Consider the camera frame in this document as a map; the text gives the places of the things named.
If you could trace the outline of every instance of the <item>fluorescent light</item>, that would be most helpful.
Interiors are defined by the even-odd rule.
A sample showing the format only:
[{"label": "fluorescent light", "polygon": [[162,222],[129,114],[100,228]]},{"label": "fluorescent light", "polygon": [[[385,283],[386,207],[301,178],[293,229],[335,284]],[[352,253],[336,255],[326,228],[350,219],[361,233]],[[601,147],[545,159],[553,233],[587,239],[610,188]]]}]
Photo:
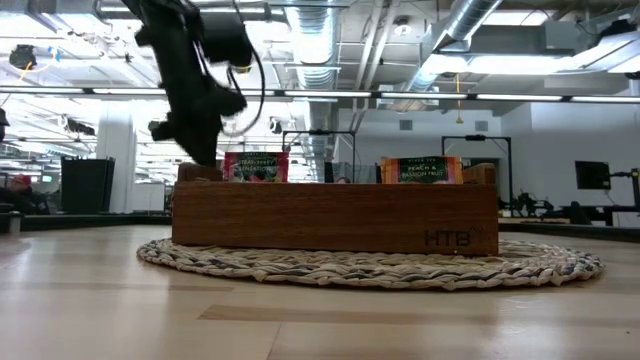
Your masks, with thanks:
[{"label": "fluorescent light", "polygon": [[380,97],[389,99],[464,100],[467,98],[467,94],[383,92]]},{"label": "fluorescent light", "polygon": [[622,103],[622,104],[640,104],[640,97],[631,96],[574,96],[571,102],[588,102],[588,103]]},{"label": "fluorescent light", "polygon": [[[274,96],[276,93],[273,90],[265,90],[264,96]],[[242,95],[244,96],[261,96],[261,90],[242,90]]]},{"label": "fluorescent light", "polygon": [[103,6],[100,8],[101,12],[129,12],[129,8],[126,6]]},{"label": "fluorescent light", "polygon": [[560,101],[559,95],[502,95],[478,94],[478,100],[506,100],[506,101]]},{"label": "fluorescent light", "polygon": [[96,94],[112,94],[112,95],[166,95],[164,89],[138,89],[138,88],[121,88],[121,89],[93,89]]},{"label": "fluorescent light", "polygon": [[9,140],[5,140],[5,142],[18,144],[18,145],[21,145],[21,146],[27,146],[27,145],[23,145],[25,143],[32,143],[32,144],[40,144],[40,143],[46,143],[46,144],[54,144],[54,143],[71,144],[71,143],[75,143],[74,139],[45,139],[45,138],[42,138],[42,139],[38,139],[38,138],[9,139]]},{"label": "fluorescent light", "polygon": [[467,71],[476,74],[546,75],[563,70],[570,66],[571,61],[569,57],[484,55],[473,58]]},{"label": "fluorescent light", "polygon": [[82,94],[82,88],[45,86],[2,86],[0,93],[13,94]]},{"label": "fluorescent light", "polygon": [[[213,8],[204,8],[200,9],[202,13],[235,13],[236,9],[229,7],[213,7]],[[241,13],[246,14],[264,14],[263,8],[240,8]],[[281,9],[271,9],[271,14],[273,15],[284,15],[284,12]]]},{"label": "fluorescent light", "polygon": [[40,174],[42,174],[40,171],[9,170],[4,172],[9,175],[27,175],[27,176],[40,176]]},{"label": "fluorescent light", "polygon": [[289,90],[284,92],[285,96],[293,97],[327,97],[327,98],[368,98],[369,91],[312,91],[312,90]]},{"label": "fluorescent light", "polygon": [[409,25],[409,24],[398,25],[393,30],[393,32],[396,33],[396,35],[399,35],[399,36],[409,35],[409,34],[411,34],[411,25]]}]

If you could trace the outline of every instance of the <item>metal frame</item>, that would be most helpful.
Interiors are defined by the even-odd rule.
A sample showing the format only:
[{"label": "metal frame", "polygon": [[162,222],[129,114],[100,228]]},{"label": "metal frame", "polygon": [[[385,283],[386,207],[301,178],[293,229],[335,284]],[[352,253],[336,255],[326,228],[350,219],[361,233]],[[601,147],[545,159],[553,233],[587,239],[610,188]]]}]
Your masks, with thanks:
[{"label": "metal frame", "polygon": [[[112,99],[166,99],[164,89],[132,87],[65,87],[65,86],[0,86],[0,94],[64,96],[67,98]],[[248,99],[259,99],[262,90],[244,89],[242,95]],[[460,101],[506,101],[532,103],[586,103],[586,104],[640,104],[637,96],[598,95],[522,95],[522,94],[476,94],[476,93],[418,93],[398,91],[362,90],[283,90],[266,89],[265,98],[277,101],[294,99],[390,99],[390,100],[460,100]]]},{"label": "metal frame", "polygon": [[356,181],[356,132],[355,131],[328,131],[328,130],[309,130],[309,131],[283,131],[282,132],[282,151],[285,151],[286,137],[289,134],[307,134],[314,136],[330,136],[330,135],[351,135],[353,139],[352,151],[352,166],[351,166],[351,181]]},{"label": "metal frame", "polygon": [[484,135],[467,135],[467,136],[443,136],[441,138],[442,156],[446,156],[445,142],[447,139],[462,139],[465,141],[482,141],[486,140],[504,140],[507,143],[507,163],[509,166],[509,209],[513,210],[513,172],[511,163],[511,137],[510,136],[484,136]]}]

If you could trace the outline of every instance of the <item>colorful packaging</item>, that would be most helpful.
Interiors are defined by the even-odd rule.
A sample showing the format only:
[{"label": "colorful packaging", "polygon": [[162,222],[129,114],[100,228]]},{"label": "colorful packaging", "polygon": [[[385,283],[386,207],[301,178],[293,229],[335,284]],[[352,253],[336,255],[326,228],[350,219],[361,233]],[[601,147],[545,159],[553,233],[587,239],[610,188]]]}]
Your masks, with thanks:
[{"label": "colorful packaging", "polygon": [[462,184],[460,158],[427,156],[380,162],[383,184]]},{"label": "colorful packaging", "polygon": [[223,180],[229,182],[287,182],[289,153],[228,152]]}]

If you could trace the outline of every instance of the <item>white column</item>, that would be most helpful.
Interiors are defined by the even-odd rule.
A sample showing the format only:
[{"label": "white column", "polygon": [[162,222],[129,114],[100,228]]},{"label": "white column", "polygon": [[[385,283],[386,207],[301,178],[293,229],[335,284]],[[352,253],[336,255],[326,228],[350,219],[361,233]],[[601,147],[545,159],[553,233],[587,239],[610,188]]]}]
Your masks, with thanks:
[{"label": "white column", "polygon": [[[631,96],[640,96],[640,80],[629,80],[629,93]],[[640,105],[634,105],[633,108],[633,126],[637,130],[640,126]]]},{"label": "white column", "polygon": [[131,102],[103,102],[98,126],[98,159],[114,158],[111,213],[133,212],[133,184],[136,175],[136,129]]}]

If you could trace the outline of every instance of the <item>person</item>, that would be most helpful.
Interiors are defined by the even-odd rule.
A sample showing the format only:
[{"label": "person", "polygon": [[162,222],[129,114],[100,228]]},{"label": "person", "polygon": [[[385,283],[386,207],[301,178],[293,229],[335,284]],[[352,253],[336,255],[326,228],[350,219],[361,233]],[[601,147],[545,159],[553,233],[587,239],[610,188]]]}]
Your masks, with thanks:
[{"label": "person", "polygon": [[7,188],[0,188],[0,201],[12,204],[14,210],[25,215],[49,215],[46,197],[33,191],[31,177],[17,175]]}]

